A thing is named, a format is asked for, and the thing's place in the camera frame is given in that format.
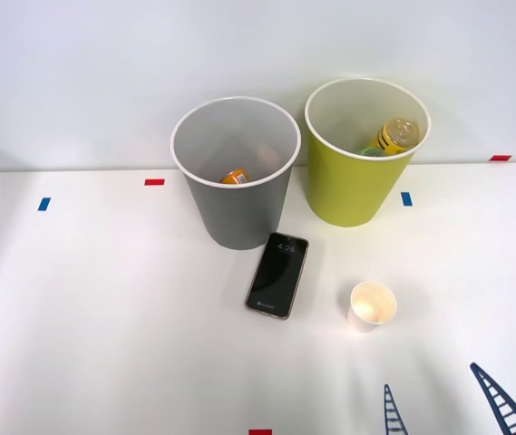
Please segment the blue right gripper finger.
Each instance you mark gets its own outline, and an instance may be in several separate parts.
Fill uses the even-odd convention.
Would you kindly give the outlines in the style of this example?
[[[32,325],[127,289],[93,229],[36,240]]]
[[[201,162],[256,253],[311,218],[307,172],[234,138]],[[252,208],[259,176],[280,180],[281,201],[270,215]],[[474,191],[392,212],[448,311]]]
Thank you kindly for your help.
[[[408,435],[388,384],[384,386],[384,422],[386,435]]]
[[[516,402],[483,368],[472,362],[470,369],[483,390],[503,435],[516,435]]]

